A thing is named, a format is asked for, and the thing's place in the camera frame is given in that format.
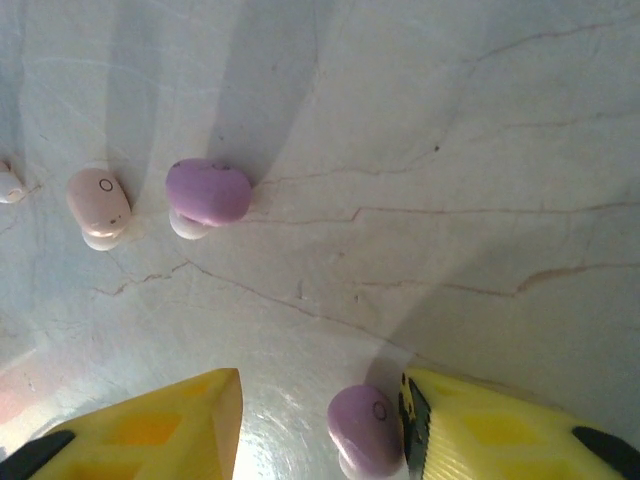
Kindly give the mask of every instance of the yellow plastic object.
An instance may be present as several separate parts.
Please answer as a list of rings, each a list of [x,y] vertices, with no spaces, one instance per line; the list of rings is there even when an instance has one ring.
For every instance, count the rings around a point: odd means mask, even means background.
[[[428,370],[404,373],[400,413],[412,479],[623,478],[572,434],[591,425]]]
[[[238,370],[214,370],[57,426],[76,438],[31,480],[231,480],[241,422]]]

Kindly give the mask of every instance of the earbud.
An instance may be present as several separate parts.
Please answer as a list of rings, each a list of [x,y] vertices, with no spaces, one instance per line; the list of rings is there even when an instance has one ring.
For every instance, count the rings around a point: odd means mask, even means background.
[[[251,203],[251,184],[244,173],[201,158],[175,163],[167,174],[166,189],[171,227],[188,240],[240,220]]]
[[[3,161],[0,161],[0,203],[15,203],[26,193],[20,180]]]
[[[340,466],[350,480],[387,478],[400,468],[400,421],[377,388],[356,385],[342,390],[329,404],[327,422]]]
[[[91,248],[107,251],[120,243],[131,207],[111,172],[86,168],[76,173],[67,184],[67,204]]]

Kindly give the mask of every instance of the black trim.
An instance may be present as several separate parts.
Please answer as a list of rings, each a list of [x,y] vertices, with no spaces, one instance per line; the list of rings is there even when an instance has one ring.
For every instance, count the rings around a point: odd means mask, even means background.
[[[571,433],[625,480],[640,480],[640,452],[627,442],[589,427],[575,427]]]
[[[398,402],[404,429],[404,455],[411,478],[422,479],[429,447],[431,406],[411,378],[409,378],[409,391],[411,392],[410,404],[413,404],[415,420],[411,420],[411,412],[405,407],[402,393],[399,395]]]
[[[0,480],[27,480],[55,457],[71,440],[70,430],[51,433],[24,444],[17,452],[0,463]]]

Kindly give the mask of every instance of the table surface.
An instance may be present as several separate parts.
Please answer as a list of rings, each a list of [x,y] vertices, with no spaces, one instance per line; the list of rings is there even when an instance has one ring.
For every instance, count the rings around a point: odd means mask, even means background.
[[[0,1],[0,446],[240,369],[241,479],[340,478],[325,411],[408,363],[640,444],[640,3]],[[244,169],[178,238],[164,180]],[[68,179],[133,206],[90,250]]]

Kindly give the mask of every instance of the silicone ear tip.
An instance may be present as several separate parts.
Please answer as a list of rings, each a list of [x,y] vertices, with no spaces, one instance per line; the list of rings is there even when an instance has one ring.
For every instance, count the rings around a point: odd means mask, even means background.
[[[173,208],[169,210],[169,223],[176,234],[186,240],[198,240],[209,233],[212,227],[183,217]]]
[[[112,236],[112,237],[94,237],[93,235],[88,234],[84,230],[82,231],[82,238],[89,247],[93,248],[98,252],[107,252],[112,250],[120,243],[120,236]]]
[[[344,476],[349,480],[365,480],[365,477],[360,474],[356,468],[349,463],[349,460],[342,455],[338,454],[338,463],[340,464],[340,470],[344,473]]]
[[[15,203],[27,193],[20,180],[0,162],[0,203]]]

